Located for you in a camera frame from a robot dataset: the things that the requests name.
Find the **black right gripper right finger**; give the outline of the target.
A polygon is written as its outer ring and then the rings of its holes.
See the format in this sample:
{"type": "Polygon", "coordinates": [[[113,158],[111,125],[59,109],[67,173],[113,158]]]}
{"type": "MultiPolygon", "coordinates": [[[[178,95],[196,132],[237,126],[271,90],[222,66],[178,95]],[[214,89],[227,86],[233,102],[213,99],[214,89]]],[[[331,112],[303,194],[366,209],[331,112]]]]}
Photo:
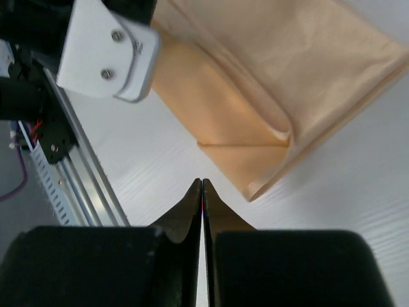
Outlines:
{"type": "Polygon", "coordinates": [[[373,252],[348,230],[258,230],[202,183],[210,306],[392,306],[373,252]]]}

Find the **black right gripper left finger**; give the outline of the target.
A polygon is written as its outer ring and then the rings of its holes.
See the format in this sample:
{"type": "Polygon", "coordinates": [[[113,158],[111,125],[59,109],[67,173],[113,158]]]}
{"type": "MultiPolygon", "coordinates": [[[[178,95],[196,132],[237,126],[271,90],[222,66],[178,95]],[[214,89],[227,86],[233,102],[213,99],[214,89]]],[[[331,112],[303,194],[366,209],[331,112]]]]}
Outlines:
{"type": "Polygon", "coordinates": [[[2,306],[194,306],[202,182],[148,226],[39,226],[10,244],[2,306]]]}

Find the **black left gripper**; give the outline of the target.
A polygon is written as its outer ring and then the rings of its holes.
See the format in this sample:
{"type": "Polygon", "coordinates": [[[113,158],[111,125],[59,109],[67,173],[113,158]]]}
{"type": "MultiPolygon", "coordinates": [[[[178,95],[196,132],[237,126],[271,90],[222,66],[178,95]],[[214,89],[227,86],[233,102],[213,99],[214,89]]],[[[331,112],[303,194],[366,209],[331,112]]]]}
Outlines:
{"type": "MultiPolygon", "coordinates": [[[[1,1],[1,39],[57,63],[73,8],[73,1],[1,1]]],[[[156,1],[102,1],[111,12],[150,24],[156,1]]]]}

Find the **beige cloth napkin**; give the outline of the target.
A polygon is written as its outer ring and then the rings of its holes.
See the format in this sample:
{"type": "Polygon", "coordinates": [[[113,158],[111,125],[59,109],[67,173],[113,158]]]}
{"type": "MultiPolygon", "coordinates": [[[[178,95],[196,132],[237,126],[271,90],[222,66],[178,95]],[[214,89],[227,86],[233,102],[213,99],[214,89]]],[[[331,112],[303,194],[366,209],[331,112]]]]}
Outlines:
{"type": "Polygon", "coordinates": [[[248,201],[408,68],[343,1],[159,1],[153,89],[248,201]]]}

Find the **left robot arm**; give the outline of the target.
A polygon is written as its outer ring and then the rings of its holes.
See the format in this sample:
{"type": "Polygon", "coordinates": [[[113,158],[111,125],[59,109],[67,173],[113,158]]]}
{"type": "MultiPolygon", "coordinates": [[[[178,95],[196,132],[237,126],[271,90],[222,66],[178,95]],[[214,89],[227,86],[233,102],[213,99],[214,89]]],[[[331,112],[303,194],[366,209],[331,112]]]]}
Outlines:
{"type": "Polygon", "coordinates": [[[12,48],[1,78],[1,119],[33,122],[56,103],[57,85],[91,98],[147,96],[160,38],[155,1],[2,1],[1,40],[12,48]]]}

